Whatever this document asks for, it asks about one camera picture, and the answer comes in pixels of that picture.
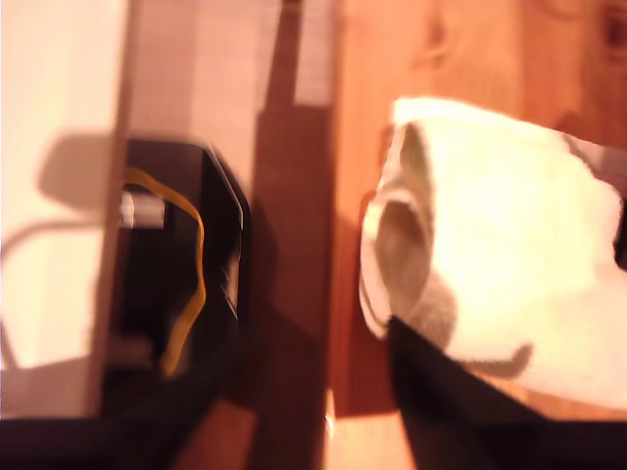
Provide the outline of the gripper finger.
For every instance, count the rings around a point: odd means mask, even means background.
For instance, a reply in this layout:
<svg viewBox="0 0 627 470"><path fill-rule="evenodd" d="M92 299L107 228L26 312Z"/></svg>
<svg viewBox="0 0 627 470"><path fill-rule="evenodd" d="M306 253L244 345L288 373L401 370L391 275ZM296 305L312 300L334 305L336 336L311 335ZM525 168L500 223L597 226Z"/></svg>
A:
<svg viewBox="0 0 627 470"><path fill-rule="evenodd" d="M109 369L101 412L113 433L112 467L172 468L224 389L235 357L229 338L174 377L139 366Z"/></svg>
<svg viewBox="0 0 627 470"><path fill-rule="evenodd" d="M544 418L469 373L401 320L394 318L389 351L401 409L414 409L428 421L471 425L535 424Z"/></svg>

